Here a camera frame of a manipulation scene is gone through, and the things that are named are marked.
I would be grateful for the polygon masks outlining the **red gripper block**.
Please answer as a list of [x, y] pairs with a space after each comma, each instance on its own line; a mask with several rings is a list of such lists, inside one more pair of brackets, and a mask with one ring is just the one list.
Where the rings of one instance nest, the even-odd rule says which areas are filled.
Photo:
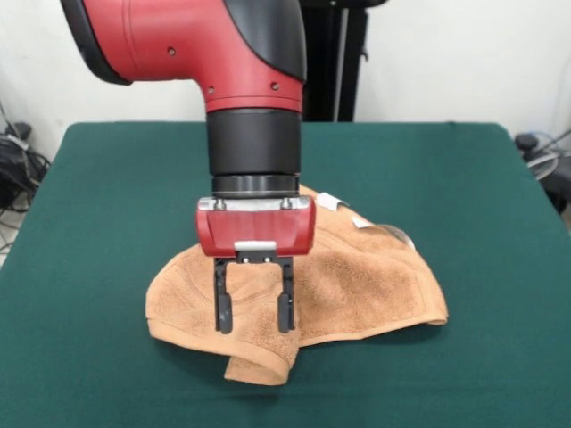
[[[227, 266], [240, 251], [268, 251], [278, 257], [306, 255], [313, 245], [316, 203], [306, 195], [277, 199], [217, 199], [197, 203], [195, 225], [203, 253], [214, 260], [216, 330], [233, 330]], [[277, 298], [280, 333], [294, 329], [294, 262], [280, 260], [282, 292]]]

